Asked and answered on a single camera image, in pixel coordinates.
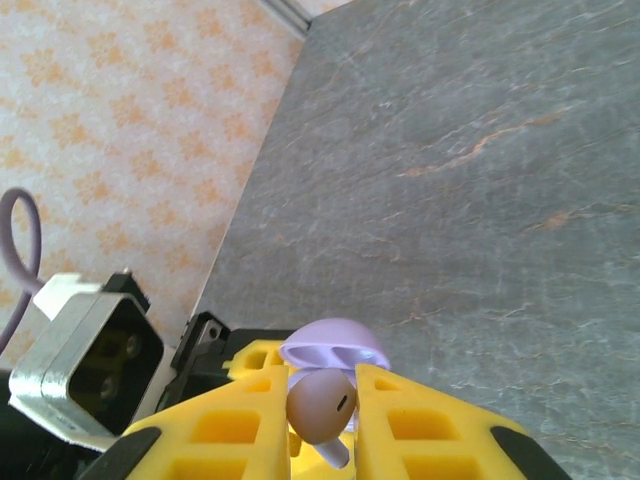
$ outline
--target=yellow foam pad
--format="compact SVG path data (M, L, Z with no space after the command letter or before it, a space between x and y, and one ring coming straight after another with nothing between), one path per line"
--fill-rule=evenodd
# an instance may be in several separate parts
M297 369L280 357L278 353L280 345L282 345L282 340L254 340L238 351L232 360L224 362L223 368L228 369L228 377L234 381L255 375L256 371L269 368L271 365L286 365L289 367L289 375L291 375ZM293 429L289 428L291 479L353 480L355 477L354 434L345 432L340 436L340 440L349 449L351 459L346 467L335 470L311 445L302 442Z
M289 478L288 368L272 366L136 422L162 435L128 480Z
M356 367L358 480L525 480L494 440L500 415L372 365Z

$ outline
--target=white earbud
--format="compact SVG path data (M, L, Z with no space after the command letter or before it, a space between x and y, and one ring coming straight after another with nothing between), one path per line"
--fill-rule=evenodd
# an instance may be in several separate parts
M333 468L349 463L349 450L338 438L356 408L356 389L339 369L310 373L287 396L287 419L298 436Z

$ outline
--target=wall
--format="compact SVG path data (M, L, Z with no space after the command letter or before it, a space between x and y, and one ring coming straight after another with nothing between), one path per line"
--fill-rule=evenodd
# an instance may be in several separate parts
M302 42L255 0L10 0L0 32L0 189L36 196L42 278L130 267L175 343ZM0 267L0 324L18 295ZM0 366L44 323L22 325Z

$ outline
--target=cable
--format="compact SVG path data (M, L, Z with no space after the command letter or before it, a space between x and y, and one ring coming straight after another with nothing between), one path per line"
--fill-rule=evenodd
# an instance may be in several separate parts
M31 249L29 252L29 266L20 259L16 244L13 240L13 226L11 215L13 207L18 200L22 200L27 207L29 226L31 230ZM35 295L44 286L44 282L38 278L40 259L42 257L42 228L38 206L29 192L22 188L11 188L0 199L0 253L9 273L18 280L22 286L22 294L9 317L9 322L0 334L0 354L4 351L15 333L18 325L24 317L29 306L31 296Z

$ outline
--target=stone countertop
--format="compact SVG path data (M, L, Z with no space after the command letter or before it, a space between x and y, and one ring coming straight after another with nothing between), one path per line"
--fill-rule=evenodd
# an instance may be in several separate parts
M639 79L634 1L319 17L198 309L361 320L573 478L640 478Z

